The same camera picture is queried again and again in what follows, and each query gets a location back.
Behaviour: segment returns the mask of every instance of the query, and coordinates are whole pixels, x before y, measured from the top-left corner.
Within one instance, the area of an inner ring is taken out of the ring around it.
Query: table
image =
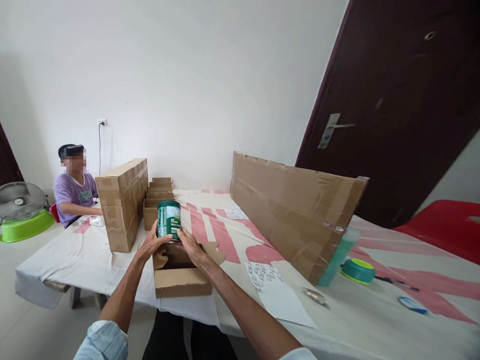
[[[456,359],[473,357],[480,341],[480,266],[409,235],[381,228],[354,216],[350,226],[360,231],[352,257],[375,266],[381,276],[420,289],[419,293],[375,280],[363,286],[337,275],[324,294],[328,308],[301,294],[313,289],[273,249],[249,220],[227,218],[225,208],[236,204],[223,191],[179,190],[181,221],[199,242],[217,241],[226,253],[221,267],[250,296],[260,302],[244,262],[273,264],[297,293],[317,328],[281,321],[319,359]],[[54,238],[16,269],[15,291],[22,298],[54,309],[61,293],[44,281],[67,284],[111,295],[147,231],[140,225],[131,253],[110,252],[104,227],[90,226],[87,217]],[[398,296],[417,298],[425,316],[409,311]],[[135,301],[216,325],[222,332],[242,336],[224,301],[211,296],[157,299],[153,266],[146,264]]]

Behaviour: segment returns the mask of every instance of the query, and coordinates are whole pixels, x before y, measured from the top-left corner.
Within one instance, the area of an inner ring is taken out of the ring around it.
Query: hand
[[[165,235],[162,237],[157,237],[158,222],[159,222],[158,220],[155,221],[155,223],[150,229],[150,232],[146,236],[145,242],[135,254],[135,256],[139,257],[144,261],[147,261],[150,258],[150,256],[152,256],[152,254],[157,251],[160,245],[165,244],[174,238],[173,235]]]
[[[175,245],[177,249],[181,249],[188,254],[193,265],[200,268],[200,262],[208,255],[202,250],[200,244],[191,233],[184,228],[176,231],[182,245]]]

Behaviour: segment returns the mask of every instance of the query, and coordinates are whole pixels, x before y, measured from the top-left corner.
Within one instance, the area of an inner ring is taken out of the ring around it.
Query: child
[[[103,215],[102,209],[92,208],[93,198],[99,195],[94,177],[84,173],[87,159],[83,145],[63,145],[58,156],[66,167],[66,173],[57,177],[53,185],[60,223],[67,228],[82,215]]]

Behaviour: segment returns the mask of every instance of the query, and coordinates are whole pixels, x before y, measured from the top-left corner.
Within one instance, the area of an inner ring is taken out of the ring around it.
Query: cable
[[[102,123],[98,124],[98,175],[100,175],[100,169],[102,168],[102,140],[100,139],[100,127]]]

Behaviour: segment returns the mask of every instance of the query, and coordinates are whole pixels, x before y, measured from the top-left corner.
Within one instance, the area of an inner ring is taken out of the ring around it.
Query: dark brown door
[[[408,221],[480,128],[477,14],[475,1],[350,0],[296,166],[369,177],[356,214]],[[323,137],[332,114],[354,126]]]
[[[0,125],[0,186],[15,181],[24,181],[4,129]]]

